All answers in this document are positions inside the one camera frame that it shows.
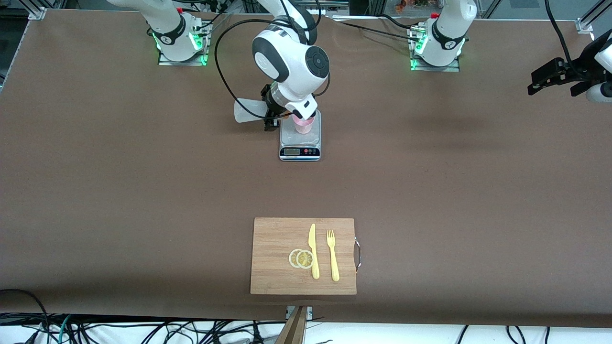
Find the white floor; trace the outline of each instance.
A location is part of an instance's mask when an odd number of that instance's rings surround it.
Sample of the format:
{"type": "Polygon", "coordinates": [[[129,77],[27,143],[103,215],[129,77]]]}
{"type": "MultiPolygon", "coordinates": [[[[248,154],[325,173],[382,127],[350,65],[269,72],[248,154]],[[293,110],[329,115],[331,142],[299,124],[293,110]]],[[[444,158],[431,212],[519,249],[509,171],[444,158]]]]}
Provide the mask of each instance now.
{"type": "MultiPolygon", "coordinates": [[[[248,321],[236,321],[227,329],[250,324],[248,321]]],[[[199,330],[209,329],[211,323],[196,323],[199,330]]],[[[361,343],[405,343],[405,344],[456,344],[463,325],[417,325],[417,324],[355,324],[355,323],[310,323],[306,331],[304,344],[318,344],[332,340],[330,344],[361,344],[361,343]]],[[[154,327],[133,327],[129,329],[113,327],[96,327],[88,334],[100,344],[139,344],[154,327]]],[[[261,335],[271,337],[280,333],[282,325],[262,325],[261,335]]],[[[544,327],[522,326],[526,344],[543,344],[544,327]]],[[[16,344],[25,342],[34,332],[20,326],[0,326],[0,344],[16,344]]],[[[183,331],[195,341],[195,334],[183,331]]],[[[159,331],[150,344],[161,344],[167,331],[159,331]]],[[[515,330],[512,334],[520,343],[520,337],[515,330]]],[[[221,338],[223,344],[236,343],[242,338],[252,338],[248,334],[231,334],[221,338]]],[[[40,334],[35,344],[46,343],[46,337],[40,334]]],[[[505,326],[475,326],[468,328],[461,344],[499,343],[512,344],[506,335],[505,326]]],[[[549,344],[610,344],[612,329],[553,327],[548,339],[549,344]]],[[[191,340],[182,335],[175,335],[169,344],[191,344],[191,340]]]]}

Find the fork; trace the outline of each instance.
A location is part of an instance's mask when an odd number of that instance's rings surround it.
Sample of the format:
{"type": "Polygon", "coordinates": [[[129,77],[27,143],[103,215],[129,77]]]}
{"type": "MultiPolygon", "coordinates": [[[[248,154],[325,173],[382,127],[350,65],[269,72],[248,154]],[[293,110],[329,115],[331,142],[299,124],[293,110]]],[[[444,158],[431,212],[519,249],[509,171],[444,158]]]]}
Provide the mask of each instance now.
{"type": "Polygon", "coordinates": [[[329,251],[332,255],[332,280],[337,282],[340,280],[340,273],[338,272],[338,263],[336,262],[336,252],[334,251],[334,247],[336,246],[336,238],[334,236],[334,231],[327,231],[327,246],[329,246],[329,251]]]}

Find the teal cable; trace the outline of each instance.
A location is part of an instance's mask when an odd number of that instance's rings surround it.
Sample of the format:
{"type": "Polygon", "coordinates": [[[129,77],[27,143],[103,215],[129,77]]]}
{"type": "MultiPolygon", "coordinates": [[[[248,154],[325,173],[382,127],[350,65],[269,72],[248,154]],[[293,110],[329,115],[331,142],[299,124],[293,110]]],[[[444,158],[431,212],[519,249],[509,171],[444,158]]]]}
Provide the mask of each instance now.
{"type": "Polygon", "coordinates": [[[66,328],[66,323],[68,322],[68,319],[70,318],[71,315],[72,314],[68,314],[64,318],[64,321],[62,321],[62,326],[59,328],[58,343],[62,342],[62,337],[64,336],[64,329],[66,328]]]}

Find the pink cup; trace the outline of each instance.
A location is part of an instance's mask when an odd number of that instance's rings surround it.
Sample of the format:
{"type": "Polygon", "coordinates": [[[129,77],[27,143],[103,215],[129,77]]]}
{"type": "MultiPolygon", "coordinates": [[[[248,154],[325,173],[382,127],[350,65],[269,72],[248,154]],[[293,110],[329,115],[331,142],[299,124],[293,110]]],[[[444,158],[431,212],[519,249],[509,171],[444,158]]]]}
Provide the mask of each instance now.
{"type": "Polygon", "coordinates": [[[299,119],[296,115],[292,114],[293,122],[296,125],[296,131],[300,134],[308,134],[312,129],[312,124],[315,121],[314,117],[308,118],[306,121],[299,119]]]}

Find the lemon slice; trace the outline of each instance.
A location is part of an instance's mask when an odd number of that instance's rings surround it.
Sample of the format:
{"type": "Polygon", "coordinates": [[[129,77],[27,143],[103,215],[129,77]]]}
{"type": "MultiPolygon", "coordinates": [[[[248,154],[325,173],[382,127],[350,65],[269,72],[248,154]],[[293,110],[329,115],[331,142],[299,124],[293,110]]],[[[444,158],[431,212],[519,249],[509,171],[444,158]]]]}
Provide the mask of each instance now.
{"type": "Polygon", "coordinates": [[[297,254],[301,251],[302,249],[295,249],[289,253],[289,264],[291,264],[292,267],[300,268],[300,266],[297,265],[297,254]]]}
{"type": "Polygon", "coordinates": [[[297,265],[302,269],[310,269],[313,262],[311,251],[303,250],[297,254],[297,265]]]}

